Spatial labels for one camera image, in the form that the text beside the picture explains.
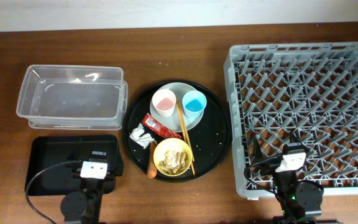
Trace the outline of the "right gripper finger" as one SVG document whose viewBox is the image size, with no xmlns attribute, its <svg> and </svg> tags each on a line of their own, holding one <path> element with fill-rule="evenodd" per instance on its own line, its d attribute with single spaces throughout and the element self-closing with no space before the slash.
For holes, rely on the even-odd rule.
<svg viewBox="0 0 358 224">
<path fill-rule="evenodd" d="M 292 148 L 305 148 L 305 145 L 293 134 L 289 134 L 290 143 L 288 144 L 289 147 Z"/>
<path fill-rule="evenodd" d="M 260 148 L 259 139 L 257 136 L 253 138 L 253 160 L 254 162 L 260 162 L 264 159 L 262 150 Z"/>
</svg>

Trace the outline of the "white tissue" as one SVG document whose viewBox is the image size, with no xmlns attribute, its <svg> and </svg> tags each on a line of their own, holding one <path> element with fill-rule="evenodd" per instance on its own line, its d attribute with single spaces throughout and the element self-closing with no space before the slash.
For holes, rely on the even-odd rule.
<svg viewBox="0 0 358 224">
<path fill-rule="evenodd" d="M 134 128 L 130 133 L 130 138 L 142 146 L 143 149 L 146 149 L 151 143 L 156 143 L 156 140 L 149 134 L 145 132 L 145 129 L 141 123 L 139 123 L 138 127 Z"/>
</svg>

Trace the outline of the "red snack wrapper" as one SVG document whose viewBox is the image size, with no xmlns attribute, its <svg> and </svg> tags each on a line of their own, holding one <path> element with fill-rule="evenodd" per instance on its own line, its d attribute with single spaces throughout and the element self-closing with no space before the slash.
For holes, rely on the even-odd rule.
<svg viewBox="0 0 358 224">
<path fill-rule="evenodd" d="M 164 139 L 169 139 L 169 138 L 181 139 L 181 136 L 178 133 L 172 131 L 171 129 L 168 129 L 148 113 L 143 118 L 142 124 L 147 128 L 149 128 L 154 133 L 158 134 L 160 137 L 163 137 Z"/>
</svg>

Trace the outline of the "yellow bowl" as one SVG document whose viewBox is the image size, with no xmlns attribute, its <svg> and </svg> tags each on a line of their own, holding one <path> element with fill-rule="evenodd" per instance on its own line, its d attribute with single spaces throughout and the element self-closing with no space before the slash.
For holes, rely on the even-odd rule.
<svg viewBox="0 0 358 224">
<path fill-rule="evenodd" d="M 188 157 L 186 169 L 184 171 L 180 172 L 179 174 L 174 174 L 174 175 L 164 173 L 158 167 L 158 164 L 160 161 L 162 161 L 164 159 L 164 157 L 165 157 L 164 154 L 166 151 L 185 151 L 187 154 L 187 157 Z M 162 142 L 160 142 L 159 144 L 157 144 L 157 147 L 155 148 L 154 154 L 153 154 L 153 162 L 154 162 L 157 170 L 160 173 L 162 173 L 163 175 L 167 175 L 169 177 L 176 177 L 176 176 L 184 174 L 191 167 L 191 159 L 192 159 L 191 154 L 192 153 L 190 152 L 190 148 L 185 141 L 182 141 L 181 139 L 177 139 L 177 138 L 165 139 Z"/>
</svg>

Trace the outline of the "food scraps with rice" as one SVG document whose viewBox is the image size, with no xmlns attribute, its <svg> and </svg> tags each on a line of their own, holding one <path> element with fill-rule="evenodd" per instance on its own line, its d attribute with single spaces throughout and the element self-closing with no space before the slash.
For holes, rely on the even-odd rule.
<svg viewBox="0 0 358 224">
<path fill-rule="evenodd" d="M 174 175 L 186 169 L 188 157 L 185 151 L 166 151 L 164 156 L 158 164 L 164 173 Z"/>
</svg>

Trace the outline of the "pink cup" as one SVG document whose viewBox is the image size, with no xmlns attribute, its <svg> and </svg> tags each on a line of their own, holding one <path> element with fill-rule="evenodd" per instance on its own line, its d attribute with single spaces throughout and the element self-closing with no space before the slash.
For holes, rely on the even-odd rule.
<svg viewBox="0 0 358 224">
<path fill-rule="evenodd" d="M 152 97 L 152 105 L 157 113 L 163 117 L 169 117 L 175 110 L 176 95 L 169 89 L 157 90 Z"/>
</svg>

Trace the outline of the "wooden chopstick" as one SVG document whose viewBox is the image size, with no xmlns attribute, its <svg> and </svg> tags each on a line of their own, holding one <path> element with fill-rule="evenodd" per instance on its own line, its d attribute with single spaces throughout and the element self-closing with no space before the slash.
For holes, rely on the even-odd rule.
<svg viewBox="0 0 358 224">
<path fill-rule="evenodd" d="M 182 112 L 182 110 L 180 108 L 180 105 L 178 103 L 176 104 L 176 108 L 177 108 L 177 111 L 178 111 L 178 117 L 179 117 L 179 120 L 180 120 L 180 126 L 181 126 L 182 135 L 184 137 L 185 142 L 187 143 L 187 145 L 189 146 L 190 150 L 192 151 L 191 142 L 190 142 L 188 131 L 187 131 L 187 128 L 186 128 L 183 112 Z"/>
<path fill-rule="evenodd" d="M 189 146 L 190 148 L 190 152 L 192 153 L 192 148 L 191 148 L 191 143 L 190 143 L 190 139 L 188 137 L 188 131 L 187 131 L 187 128 L 186 128 L 186 124 L 185 124 L 185 120 L 183 119 L 183 113 L 181 111 L 181 108 L 180 108 L 180 105 L 177 103 L 176 104 L 176 109 L 177 109 L 177 113 L 178 113 L 178 119 L 180 121 L 180 126 L 181 126 L 181 131 L 182 131 L 182 135 L 184 137 L 184 140 L 185 142 L 187 143 L 187 145 Z M 193 176 L 195 177 L 196 174 L 195 174 L 195 168 L 194 168 L 194 155 L 193 153 L 191 154 L 192 155 L 192 159 L 191 159 L 191 170 L 192 170 L 192 173 L 193 173 Z"/>
</svg>

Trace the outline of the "blue cup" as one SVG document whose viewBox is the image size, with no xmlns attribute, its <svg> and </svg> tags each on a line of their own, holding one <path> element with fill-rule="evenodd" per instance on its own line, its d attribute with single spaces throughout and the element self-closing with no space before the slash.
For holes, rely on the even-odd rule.
<svg viewBox="0 0 358 224">
<path fill-rule="evenodd" d="M 187 117 L 197 118 L 206 108 L 207 99 L 202 92 L 192 90 L 184 95 L 182 105 Z"/>
</svg>

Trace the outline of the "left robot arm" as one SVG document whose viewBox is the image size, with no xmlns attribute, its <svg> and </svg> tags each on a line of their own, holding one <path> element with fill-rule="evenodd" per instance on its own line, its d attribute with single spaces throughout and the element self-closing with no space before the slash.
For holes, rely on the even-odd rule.
<svg viewBox="0 0 358 224">
<path fill-rule="evenodd" d="M 70 153 L 71 174 L 80 180 L 78 190 L 60 205 L 65 223 L 98 223 L 103 195 L 116 188 L 124 163 L 116 141 L 83 142 Z"/>
</svg>

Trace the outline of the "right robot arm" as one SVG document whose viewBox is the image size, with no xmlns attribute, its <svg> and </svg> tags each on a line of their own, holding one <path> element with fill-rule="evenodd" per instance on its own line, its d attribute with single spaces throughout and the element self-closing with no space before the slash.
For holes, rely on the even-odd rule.
<svg viewBox="0 0 358 224">
<path fill-rule="evenodd" d="M 316 223 L 321 215 L 324 187 L 311 180 L 299 180 L 296 172 L 300 170 L 310 152 L 293 134 L 283 151 L 275 156 L 264 157 L 258 139 L 253 139 L 254 163 L 260 174 L 273 177 L 274 194 L 282 208 L 282 216 L 272 218 L 272 223 Z"/>
</svg>

